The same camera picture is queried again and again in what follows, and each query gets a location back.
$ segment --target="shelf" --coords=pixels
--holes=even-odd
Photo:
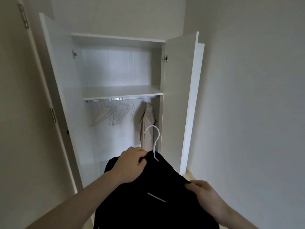
[[[81,46],[114,46],[136,48],[162,48],[165,40],[130,38],[100,34],[72,33],[72,38]]]
[[[160,88],[154,85],[90,87],[83,89],[84,100],[162,95]]]

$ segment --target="wardrobe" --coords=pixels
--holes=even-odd
[[[146,102],[160,130],[156,150],[184,174],[204,51],[199,32],[170,40],[82,34],[39,17],[82,185],[97,179],[112,157],[139,146]],[[132,111],[116,125],[111,118],[92,124],[105,103]]]

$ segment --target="clothes rail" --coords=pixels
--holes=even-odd
[[[156,98],[156,97],[160,97],[160,96],[136,96],[136,97],[121,97],[121,98],[110,98],[110,99],[86,100],[86,103],[98,102],[98,101],[112,101],[112,100],[147,99],[147,98]]]

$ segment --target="open cabinet door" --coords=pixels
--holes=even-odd
[[[185,174],[201,73],[204,44],[199,32],[166,41],[161,154]]]
[[[89,137],[85,102],[72,54],[71,33],[39,14],[83,186],[99,176]]]

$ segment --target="black garment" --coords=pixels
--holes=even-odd
[[[102,202],[95,212],[93,228],[196,225],[219,229],[218,223],[199,205],[196,195],[185,188],[184,184],[190,182],[157,152],[156,158],[160,162],[152,151],[147,153],[142,174],[135,181],[120,185]],[[117,160],[118,157],[112,158],[105,172]]]

